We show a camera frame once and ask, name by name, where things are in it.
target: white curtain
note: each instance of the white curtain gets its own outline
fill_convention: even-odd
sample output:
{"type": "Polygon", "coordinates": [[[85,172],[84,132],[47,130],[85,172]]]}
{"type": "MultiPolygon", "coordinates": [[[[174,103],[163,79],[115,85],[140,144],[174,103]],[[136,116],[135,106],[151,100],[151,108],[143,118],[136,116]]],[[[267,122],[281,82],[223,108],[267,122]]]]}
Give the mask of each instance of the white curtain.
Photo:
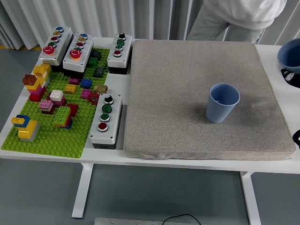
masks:
{"type": "MultiPolygon", "coordinates": [[[[260,44],[300,38],[300,0],[288,0],[260,44]]],[[[0,0],[0,40],[6,48],[44,46],[54,26],[113,37],[185,40],[202,0],[0,0]]]]}

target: gray floor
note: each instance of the gray floor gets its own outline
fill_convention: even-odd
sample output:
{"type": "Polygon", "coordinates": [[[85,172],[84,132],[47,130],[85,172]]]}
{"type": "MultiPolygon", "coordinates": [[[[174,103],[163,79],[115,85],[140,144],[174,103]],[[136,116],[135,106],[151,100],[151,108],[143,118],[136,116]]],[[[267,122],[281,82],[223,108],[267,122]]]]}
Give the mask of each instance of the gray floor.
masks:
{"type": "MultiPolygon", "coordinates": [[[[38,51],[0,49],[0,128],[38,51]]],[[[82,166],[0,159],[0,225],[92,225],[96,217],[163,221],[183,213],[202,224],[248,224],[238,172],[95,165],[82,220],[71,218],[82,166]]],[[[300,224],[300,175],[253,175],[263,225],[300,224]]],[[[192,223],[183,217],[174,221],[192,223]]]]}

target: white shirt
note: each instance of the white shirt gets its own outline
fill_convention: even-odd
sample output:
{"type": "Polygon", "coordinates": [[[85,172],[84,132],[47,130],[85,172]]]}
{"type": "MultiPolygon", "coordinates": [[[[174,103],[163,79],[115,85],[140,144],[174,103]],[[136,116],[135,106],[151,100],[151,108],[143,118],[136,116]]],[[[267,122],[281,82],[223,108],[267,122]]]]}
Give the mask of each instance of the white shirt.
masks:
{"type": "Polygon", "coordinates": [[[287,0],[204,0],[205,6],[223,20],[250,30],[270,26],[287,0]]]}

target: black cable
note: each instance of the black cable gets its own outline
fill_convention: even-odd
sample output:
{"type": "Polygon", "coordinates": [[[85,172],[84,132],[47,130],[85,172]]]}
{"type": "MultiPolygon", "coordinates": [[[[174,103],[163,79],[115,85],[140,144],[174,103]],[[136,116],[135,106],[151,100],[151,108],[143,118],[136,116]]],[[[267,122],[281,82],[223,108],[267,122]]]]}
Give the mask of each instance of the black cable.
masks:
{"type": "Polygon", "coordinates": [[[164,220],[162,225],[164,225],[165,221],[168,220],[168,219],[175,218],[175,217],[182,217],[182,216],[190,216],[190,217],[194,218],[199,223],[199,225],[201,225],[200,222],[194,216],[192,216],[191,214],[181,214],[181,215],[178,215],[178,216],[169,217],[169,218],[164,220]]]}

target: blue cup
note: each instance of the blue cup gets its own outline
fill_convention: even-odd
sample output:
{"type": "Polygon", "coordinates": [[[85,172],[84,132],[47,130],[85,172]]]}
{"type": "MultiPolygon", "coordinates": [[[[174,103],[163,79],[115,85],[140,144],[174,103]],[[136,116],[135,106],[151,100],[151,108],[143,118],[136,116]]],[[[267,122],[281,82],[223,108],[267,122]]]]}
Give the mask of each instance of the blue cup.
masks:
{"type": "Polygon", "coordinates": [[[240,100],[239,91],[227,84],[217,83],[210,89],[206,118],[212,123],[222,122],[240,100]]]}
{"type": "Polygon", "coordinates": [[[300,38],[282,46],[278,52],[277,59],[291,73],[300,74],[300,38]]]}

